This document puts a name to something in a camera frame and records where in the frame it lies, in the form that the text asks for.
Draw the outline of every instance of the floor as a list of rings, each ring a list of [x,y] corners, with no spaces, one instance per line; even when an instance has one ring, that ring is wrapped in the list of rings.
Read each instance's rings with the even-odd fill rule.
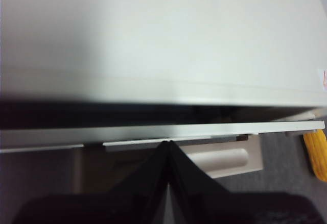
[[[261,139],[264,170],[217,181],[233,192],[284,191],[304,195],[327,221],[327,183],[313,175],[302,138],[271,133],[261,135]],[[32,198],[71,193],[73,165],[70,150],[0,155],[0,223],[11,223],[19,207]],[[170,206],[166,220],[165,223],[172,221]]]

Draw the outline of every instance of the yellow object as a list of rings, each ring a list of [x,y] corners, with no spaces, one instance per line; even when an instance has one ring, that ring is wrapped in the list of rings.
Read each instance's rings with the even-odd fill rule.
[[[327,141],[323,130],[304,134],[311,166],[318,179],[327,182]]]

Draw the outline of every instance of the black object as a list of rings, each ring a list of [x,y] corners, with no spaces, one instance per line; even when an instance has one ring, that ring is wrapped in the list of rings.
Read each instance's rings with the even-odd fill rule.
[[[14,224],[152,223],[168,183],[178,205],[174,214],[186,223],[324,223],[302,196],[228,192],[170,141],[108,193],[33,200]]]

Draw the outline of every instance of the white surface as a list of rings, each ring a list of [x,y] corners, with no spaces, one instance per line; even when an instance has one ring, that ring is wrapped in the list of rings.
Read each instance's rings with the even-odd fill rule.
[[[2,92],[327,106],[320,0],[1,0]]]
[[[212,178],[263,169],[260,138],[247,141],[182,146],[181,149]]]
[[[1,149],[150,139],[183,140],[210,136],[324,129],[323,121],[217,123],[206,125],[130,126],[81,129],[9,130],[1,133]]]

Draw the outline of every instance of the sticker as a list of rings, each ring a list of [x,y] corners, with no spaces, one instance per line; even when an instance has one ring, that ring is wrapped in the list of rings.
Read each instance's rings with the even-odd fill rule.
[[[323,87],[327,89],[327,70],[323,72]]]
[[[318,69],[319,79],[324,91],[327,91],[327,69]]]

